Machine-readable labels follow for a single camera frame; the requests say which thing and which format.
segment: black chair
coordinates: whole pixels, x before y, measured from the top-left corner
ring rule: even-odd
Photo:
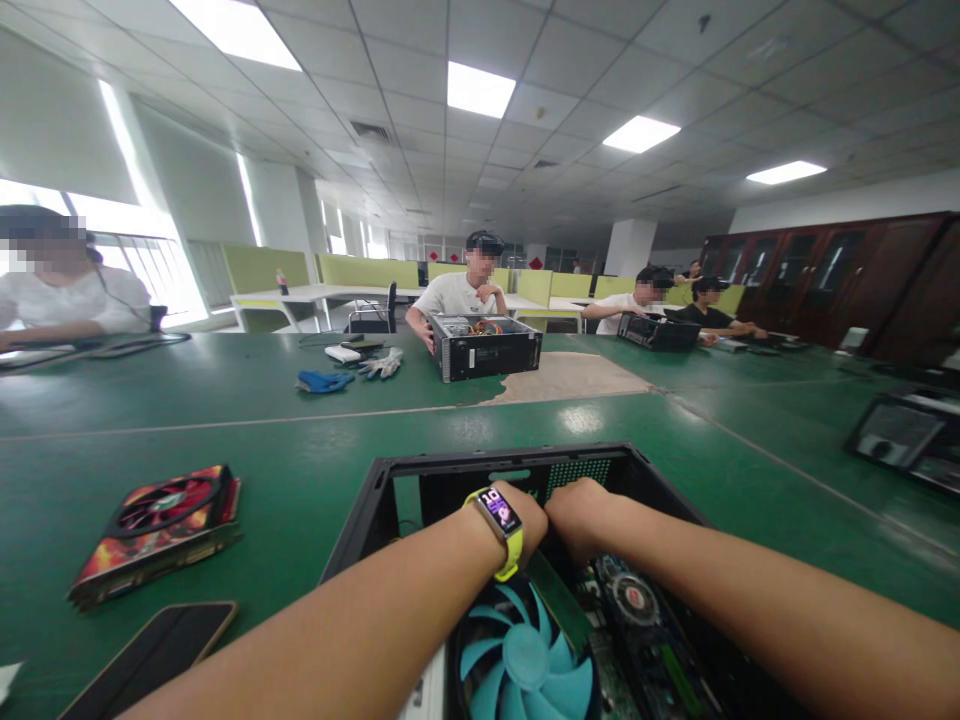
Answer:
[[[355,310],[347,319],[347,333],[384,333],[397,332],[397,319],[394,311],[397,308],[397,283],[390,283],[390,292],[387,294],[387,304],[369,303],[363,310]]]

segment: green table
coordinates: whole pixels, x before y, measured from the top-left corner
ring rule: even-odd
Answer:
[[[5,718],[52,717],[157,610],[232,599],[227,640],[315,586],[376,455],[636,444],[721,529],[960,627],[960,503],[839,447],[889,381],[794,358],[600,353],[660,392],[477,407],[499,378],[444,385],[414,338],[398,376],[304,397],[332,369],[294,336],[207,335],[114,361],[0,379],[0,664],[27,661]],[[217,462],[245,480],[244,539],[89,615],[64,596],[132,487]]]

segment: blue glove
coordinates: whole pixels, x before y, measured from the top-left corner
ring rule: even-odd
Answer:
[[[353,381],[353,373],[329,373],[324,375],[313,370],[301,370],[297,373],[296,388],[309,393],[328,393],[343,390]]]

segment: smartphone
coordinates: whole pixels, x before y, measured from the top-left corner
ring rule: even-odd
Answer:
[[[234,602],[164,608],[134,635],[60,720],[108,720],[203,660],[237,614]]]

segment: yellow watch strap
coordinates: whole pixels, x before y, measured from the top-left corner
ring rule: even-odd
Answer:
[[[464,506],[469,505],[476,500],[480,496],[480,493],[486,489],[487,488],[480,488],[476,492],[467,495],[467,499],[463,501]],[[523,527],[521,526],[519,530],[507,538],[507,562],[504,563],[504,566],[493,575],[497,582],[506,582],[514,576],[519,569],[517,563],[520,562],[520,555],[522,553]]]

